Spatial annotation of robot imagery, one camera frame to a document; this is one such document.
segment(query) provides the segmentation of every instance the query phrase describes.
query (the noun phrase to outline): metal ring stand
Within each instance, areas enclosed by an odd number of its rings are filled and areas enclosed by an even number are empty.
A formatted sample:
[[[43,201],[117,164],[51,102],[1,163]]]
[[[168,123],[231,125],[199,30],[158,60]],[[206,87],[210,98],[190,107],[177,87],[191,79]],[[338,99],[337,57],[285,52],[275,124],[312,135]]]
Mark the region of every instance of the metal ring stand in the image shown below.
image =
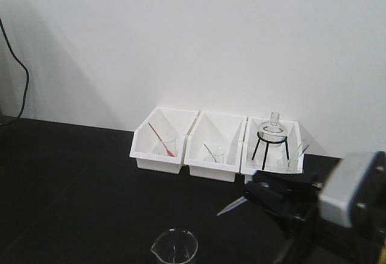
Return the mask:
[[[260,132],[258,132],[258,143],[256,144],[256,147],[255,147],[255,151],[253,152],[253,156],[252,156],[252,160],[255,158],[255,155],[256,155],[256,151],[258,150],[258,146],[259,146],[259,143],[260,143],[260,140],[262,140],[263,142],[266,142],[267,143],[267,146],[265,147],[265,154],[264,154],[264,161],[263,161],[263,167],[262,167],[262,170],[265,169],[265,161],[267,159],[267,154],[268,154],[268,147],[270,146],[270,143],[272,144],[278,144],[278,143],[283,143],[285,142],[285,152],[287,154],[287,160],[290,159],[290,154],[288,153],[288,142],[287,142],[287,136],[284,137],[283,140],[281,140],[280,142],[271,142],[269,140],[266,140],[266,139],[263,139],[261,136],[260,136]]]

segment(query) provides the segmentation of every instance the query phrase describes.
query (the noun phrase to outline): glass beaker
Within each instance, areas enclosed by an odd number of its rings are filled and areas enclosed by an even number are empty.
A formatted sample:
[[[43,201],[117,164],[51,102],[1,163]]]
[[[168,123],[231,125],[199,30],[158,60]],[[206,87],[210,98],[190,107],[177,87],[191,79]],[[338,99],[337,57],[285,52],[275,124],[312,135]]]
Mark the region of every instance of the glass beaker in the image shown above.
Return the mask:
[[[185,229],[177,228],[163,232],[150,251],[157,256],[157,263],[194,264],[197,249],[195,236]]]

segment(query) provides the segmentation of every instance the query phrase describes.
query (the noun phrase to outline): yellow wire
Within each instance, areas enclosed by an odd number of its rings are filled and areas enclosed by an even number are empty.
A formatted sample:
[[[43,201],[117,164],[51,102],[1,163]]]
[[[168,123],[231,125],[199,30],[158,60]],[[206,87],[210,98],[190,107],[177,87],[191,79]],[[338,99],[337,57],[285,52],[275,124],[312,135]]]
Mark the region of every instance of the yellow wire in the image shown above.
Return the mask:
[[[386,264],[386,241],[378,259],[378,264]]]

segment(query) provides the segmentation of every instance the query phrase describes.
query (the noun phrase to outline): white wall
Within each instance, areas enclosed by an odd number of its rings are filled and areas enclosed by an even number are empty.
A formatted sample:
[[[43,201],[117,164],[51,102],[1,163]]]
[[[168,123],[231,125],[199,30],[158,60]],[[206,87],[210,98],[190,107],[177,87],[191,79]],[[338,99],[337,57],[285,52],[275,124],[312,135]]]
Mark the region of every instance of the white wall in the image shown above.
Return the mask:
[[[386,148],[386,0],[0,0],[26,118],[134,130],[156,105],[298,120],[309,153]],[[0,105],[24,74],[0,41]]]

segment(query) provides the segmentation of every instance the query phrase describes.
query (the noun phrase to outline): glass flask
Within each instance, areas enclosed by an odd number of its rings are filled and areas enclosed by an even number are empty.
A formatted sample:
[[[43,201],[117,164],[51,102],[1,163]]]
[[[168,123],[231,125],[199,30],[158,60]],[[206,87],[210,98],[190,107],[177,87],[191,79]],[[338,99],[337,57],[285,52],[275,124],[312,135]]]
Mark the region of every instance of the glass flask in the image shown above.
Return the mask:
[[[198,242],[185,229],[170,229],[163,232],[154,242],[150,251],[157,256],[157,263],[194,264]]]
[[[258,133],[260,136],[270,142],[281,142],[288,135],[288,131],[279,121],[280,113],[272,112],[269,121],[265,121],[259,125]],[[281,143],[270,144],[270,147],[278,147]]]

